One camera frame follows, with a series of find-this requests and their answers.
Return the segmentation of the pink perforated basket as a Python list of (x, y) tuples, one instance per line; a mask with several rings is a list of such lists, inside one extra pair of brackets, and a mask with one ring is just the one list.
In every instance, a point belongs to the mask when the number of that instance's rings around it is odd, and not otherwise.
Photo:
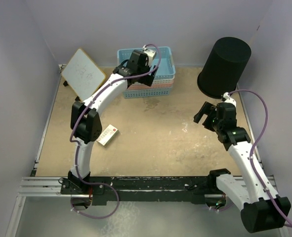
[(142, 90), (142, 89), (154, 89), (154, 88), (164, 88), (171, 87), (174, 83), (174, 78), (171, 79), (155, 79), (151, 86), (147, 86), (141, 83), (134, 83), (127, 90)]

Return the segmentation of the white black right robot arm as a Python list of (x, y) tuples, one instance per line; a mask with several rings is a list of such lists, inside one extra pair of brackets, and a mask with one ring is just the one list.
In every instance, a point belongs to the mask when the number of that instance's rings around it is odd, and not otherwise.
[(204, 128), (215, 132), (220, 143), (240, 170), (245, 185), (238, 184), (228, 172), (210, 178), (212, 193), (222, 191), (237, 206), (245, 229), (249, 233), (278, 229), (284, 226), (291, 203), (281, 197), (268, 180), (256, 157), (250, 154), (252, 144), (247, 131), (237, 126), (236, 102), (227, 99), (213, 105), (204, 102), (194, 115), (198, 123), (206, 115)]

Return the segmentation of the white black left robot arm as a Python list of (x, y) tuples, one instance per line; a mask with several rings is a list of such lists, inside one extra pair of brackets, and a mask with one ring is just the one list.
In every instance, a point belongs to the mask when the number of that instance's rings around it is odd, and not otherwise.
[(134, 50), (130, 58), (113, 69), (109, 79), (89, 98), (72, 105), (70, 142), (76, 144), (75, 160), (68, 173), (68, 181), (79, 194), (87, 192), (90, 178), (90, 158), (94, 142), (102, 133), (101, 115), (104, 109), (132, 84), (138, 82), (151, 86), (161, 57), (158, 47)]

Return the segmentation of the light blue perforated basket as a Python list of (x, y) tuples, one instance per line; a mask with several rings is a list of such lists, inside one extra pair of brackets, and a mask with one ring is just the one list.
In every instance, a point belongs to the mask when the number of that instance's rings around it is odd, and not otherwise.
[[(122, 61), (129, 59), (134, 50), (142, 51), (142, 48), (119, 49), (117, 51), (117, 63), (120, 64)], [(168, 46), (162, 46), (159, 47), (159, 50), (161, 53), (161, 62), (155, 80), (173, 79), (175, 75), (175, 65), (171, 49)]]

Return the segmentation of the large black plastic bucket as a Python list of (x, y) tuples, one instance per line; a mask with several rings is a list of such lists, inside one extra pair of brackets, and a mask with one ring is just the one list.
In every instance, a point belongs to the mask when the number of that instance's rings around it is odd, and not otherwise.
[(250, 57), (251, 48), (245, 41), (235, 37), (218, 39), (197, 77), (198, 88), (215, 99), (234, 91)]

